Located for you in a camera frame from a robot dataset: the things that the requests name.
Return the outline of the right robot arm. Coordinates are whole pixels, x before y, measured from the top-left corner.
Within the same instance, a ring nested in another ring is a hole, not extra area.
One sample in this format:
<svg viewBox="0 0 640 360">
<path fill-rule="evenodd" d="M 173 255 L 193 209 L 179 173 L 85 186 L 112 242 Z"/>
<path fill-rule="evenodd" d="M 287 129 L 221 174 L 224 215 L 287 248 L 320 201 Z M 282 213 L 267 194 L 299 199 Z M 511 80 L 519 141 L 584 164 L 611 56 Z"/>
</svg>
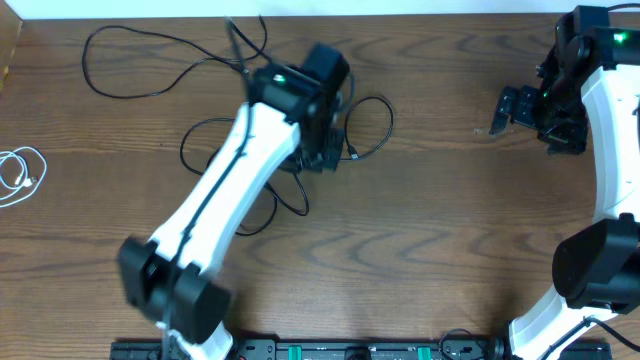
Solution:
<svg viewBox="0 0 640 360">
<path fill-rule="evenodd" d="M 498 99 L 492 134 L 518 124 L 552 154 L 591 150 L 596 195 L 591 224 L 555 250 L 550 288 L 483 347 L 486 359 L 607 357 L 584 334 L 639 306 L 639 33 L 610 14 L 580 5 L 562 15 L 540 85 Z"/>
</svg>

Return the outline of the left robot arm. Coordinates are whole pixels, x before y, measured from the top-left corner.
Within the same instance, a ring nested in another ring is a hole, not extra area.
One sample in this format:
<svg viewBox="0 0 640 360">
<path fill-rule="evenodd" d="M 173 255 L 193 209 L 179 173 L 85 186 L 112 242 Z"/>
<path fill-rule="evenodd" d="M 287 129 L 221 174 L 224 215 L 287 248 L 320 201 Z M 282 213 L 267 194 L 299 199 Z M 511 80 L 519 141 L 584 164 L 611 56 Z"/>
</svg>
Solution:
<svg viewBox="0 0 640 360">
<path fill-rule="evenodd" d="M 175 213 L 146 242 L 118 253 L 126 300 L 191 359 L 224 359 L 231 293 L 214 284 L 236 230 L 272 174 L 335 170 L 344 132 L 340 89 L 351 73 L 317 43 L 299 67 L 271 62 L 248 80 L 247 100 L 211 164 Z"/>
</svg>

